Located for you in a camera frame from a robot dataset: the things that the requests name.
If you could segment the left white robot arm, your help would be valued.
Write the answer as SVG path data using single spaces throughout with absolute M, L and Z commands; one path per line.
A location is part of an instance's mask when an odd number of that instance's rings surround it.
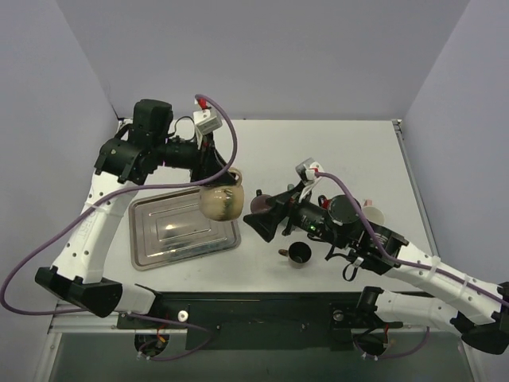
M 211 98 L 198 94 L 195 103 L 194 140 L 169 133 L 171 104 L 142 99 L 134 105 L 131 122 L 101 146 L 82 213 L 64 229 L 69 238 L 52 265 L 37 270 L 36 284 L 101 318 L 125 312 L 135 313 L 148 328 L 161 323 L 164 309 L 155 302 L 156 292 L 106 279 L 103 270 L 125 212 L 137 192 L 150 189 L 146 179 L 158 167 L 188 170 L 191 187 L 234 184 L 229 170 L 234 161 L 220 156 L 213 136 L 224 123 L 233 123 Z

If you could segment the cream beige mug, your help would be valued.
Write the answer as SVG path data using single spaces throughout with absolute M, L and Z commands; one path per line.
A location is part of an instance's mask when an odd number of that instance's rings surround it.
M 200 188 L 199 210 L 209 220 L 236 220 L 243 211 L 243 176 L 235 167 L 230 168 L 228 173 L 234 176 L 233 185 L 202 186 Z

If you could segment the red mug black handle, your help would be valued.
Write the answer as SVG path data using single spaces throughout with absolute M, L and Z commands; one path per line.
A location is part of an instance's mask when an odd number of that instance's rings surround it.
M 325 195 L 320 195 L 318 198 L 317 198 L 317 202 L 318 202 L 318 205 L 323 208 L 323 209 L 327 209 L 328 208 L 328 205 L 329 205 L 329 202 L 330 200 L 325 196 Z

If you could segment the mauve cylindrical mug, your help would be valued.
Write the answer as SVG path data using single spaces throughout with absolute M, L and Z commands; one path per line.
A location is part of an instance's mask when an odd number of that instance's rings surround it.
M 255 197 L 251 200 L 251 213 L 256 214 L 270 210 L 270 206 L 267 204 L 269 198 L 271 198 L 271 195 L 263 193 L 261 189 L 257 189 L 255 191 Z

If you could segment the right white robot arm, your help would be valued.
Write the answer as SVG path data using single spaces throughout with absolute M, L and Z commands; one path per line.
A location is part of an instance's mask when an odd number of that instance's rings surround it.
M 508 348 L 508 285 L 476 280 L 429 255 L 402 235 L 367 220 L 357 200 L 337 195 L 314 204 L 303 185 L 263 199 L 243 220 L 270 242 L 281 222 L 288 236 L 299 228 L 331 245 L 326 259 L 339 256 L 354 269 L 397 279 L 425 292 L 400 294 L 364 287 L 356 320 L 367 326 L 408 323 L 448 331 L 481 352 L 500 355 Z

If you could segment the pink faceted mug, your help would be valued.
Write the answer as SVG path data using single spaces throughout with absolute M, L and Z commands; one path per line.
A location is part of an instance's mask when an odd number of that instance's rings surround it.
M 384 225 L 386 222 L 385 214 L 374 205 L 373 200 L 371 199 L 365 199 L 363 201 L 362 212 L 371 223 Z

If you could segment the small brown mug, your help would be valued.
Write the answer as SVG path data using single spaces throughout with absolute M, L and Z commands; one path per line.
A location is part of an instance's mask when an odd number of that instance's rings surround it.
M 301 268 L 310 261 L 312 249 L 308 244 L 297 241 L 292 243 L 287 249 L 279 249 L 278 254 L 286 257 L 291 267 Z

